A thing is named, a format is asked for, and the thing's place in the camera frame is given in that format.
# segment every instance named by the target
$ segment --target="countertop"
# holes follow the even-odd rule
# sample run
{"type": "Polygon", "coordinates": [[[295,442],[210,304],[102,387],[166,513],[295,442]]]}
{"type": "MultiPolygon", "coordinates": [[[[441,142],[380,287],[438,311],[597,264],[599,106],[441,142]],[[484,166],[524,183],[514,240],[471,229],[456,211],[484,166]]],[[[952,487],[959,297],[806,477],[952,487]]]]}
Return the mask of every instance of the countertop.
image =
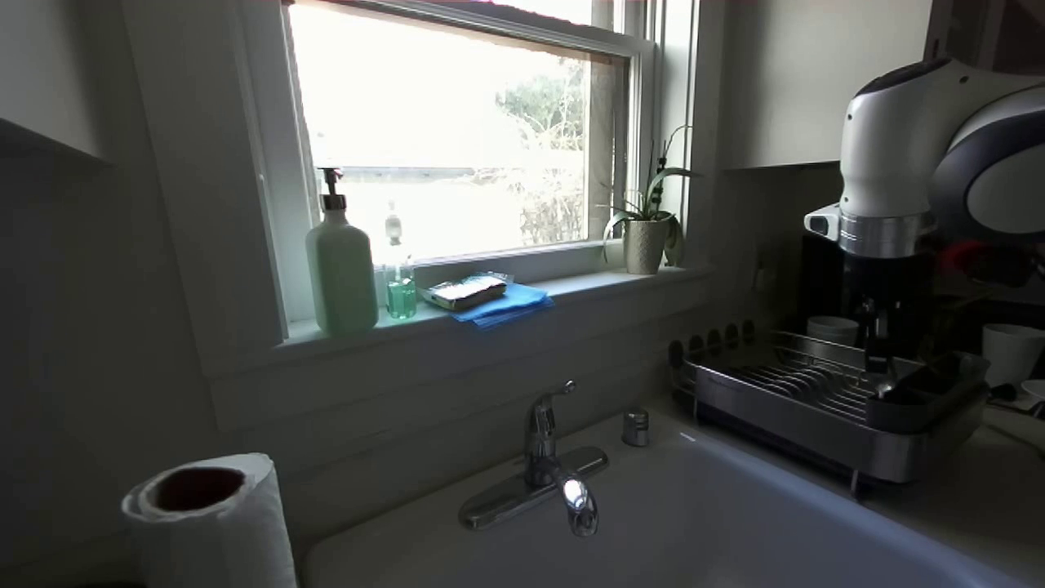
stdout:
{"type": "Polygon", "coordinates": [[[986,406],[980,428],[934,477],[864,507],[1045,585],[1045,422],[986,406]]]}

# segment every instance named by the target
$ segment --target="soap dispenser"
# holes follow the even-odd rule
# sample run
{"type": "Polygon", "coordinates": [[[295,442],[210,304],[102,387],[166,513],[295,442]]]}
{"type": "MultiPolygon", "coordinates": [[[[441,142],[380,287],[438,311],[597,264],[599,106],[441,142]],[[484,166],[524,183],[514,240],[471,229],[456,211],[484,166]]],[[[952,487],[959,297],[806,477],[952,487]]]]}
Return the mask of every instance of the soap dispenser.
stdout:
{"type": "Polygon", "coordinates": [[[330,336],[365,335],[380,320],[368,240],[345,220],[340,175],[322,166],[322,223],[307,234],[316,325],[330,336]]]}

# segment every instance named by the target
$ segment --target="cord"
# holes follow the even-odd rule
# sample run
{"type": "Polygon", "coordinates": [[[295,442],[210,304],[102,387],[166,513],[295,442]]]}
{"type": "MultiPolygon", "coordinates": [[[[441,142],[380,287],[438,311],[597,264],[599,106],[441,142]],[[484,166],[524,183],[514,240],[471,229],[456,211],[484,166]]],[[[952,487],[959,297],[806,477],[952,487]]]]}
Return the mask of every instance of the cord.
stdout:
{"type": "Polygon", "coordinates": [[[991,425],[991,422],[980,422],[983,428],[989,428],[989,433],[995,433],[995,435],[1003,435],[1003,437],[1008,437],[1012,446],[1021,446],[1024,452],[1033,452],[1039,460],[1045,460],[1045,448],[1039,448],[1035,442],[1027,442],[1027,437],[1021,437],[1021,435],[1012,435],[1012,433],[1006,433],[1006,428],[999,428],[999,425],[991,425]]]}

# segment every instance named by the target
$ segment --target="faucet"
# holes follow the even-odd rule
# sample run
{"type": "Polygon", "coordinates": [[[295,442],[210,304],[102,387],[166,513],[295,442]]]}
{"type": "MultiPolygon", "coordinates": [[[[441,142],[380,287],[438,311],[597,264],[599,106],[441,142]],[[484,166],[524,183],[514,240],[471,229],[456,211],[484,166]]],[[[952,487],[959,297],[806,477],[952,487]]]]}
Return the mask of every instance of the faucet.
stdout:
{"type": "Polygon", "coordinates": [[[494,525],[558,494],[558,500],[565,503],[572,533],[574,535],[597,533],[597,503],[580,477],[606,469],[611,458],[597,448],[578,448],[558,458],[553,403],[556,396],[568,396],[572,388],[574,388],[574,379],[565,379],[558,393],[531,403],[524,414],[524,448],[522,448],[524,472],[468,500],[461,507],[465,525],[471,529],[494,525]]]}
{"type": "MultiPolygon", "coordinates": [[[[574,379],[565,379],[556,396],[568,396],[574,388],[574,379]]],[[[578,535],[594,535],[597,533],[597,503],[584,480],[565,469],[556,454],[556,408],[553,400],[542,396],[524,418],[524,484],[531,492],[539,487],[558,487],[568,525],[578,535]]]]}

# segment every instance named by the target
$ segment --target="pump dispenser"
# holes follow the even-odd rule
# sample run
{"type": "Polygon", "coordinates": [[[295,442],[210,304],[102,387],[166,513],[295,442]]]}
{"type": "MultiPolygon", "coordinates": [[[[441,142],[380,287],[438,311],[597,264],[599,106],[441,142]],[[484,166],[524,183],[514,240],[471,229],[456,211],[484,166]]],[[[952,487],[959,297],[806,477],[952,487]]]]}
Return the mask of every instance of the pump dispenser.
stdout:
{"type": "Polygon", "coordinates": [[[368,240],[345,220],[345,198],[336,194],[340,175],[322,166],[322,223],[307,234],[316,325],[330,336],[365,335],[380,320],[373,302],[368,240]]]}
{"type": "Polygon", "coordinates": [[[386,220],[386,235],[388,235],[386,311],[392,320],[407,320],[419,311],[419,287],[414,287],[410,256],[402,241],[402,220],[396,217],[396,211],[386,220]]]}

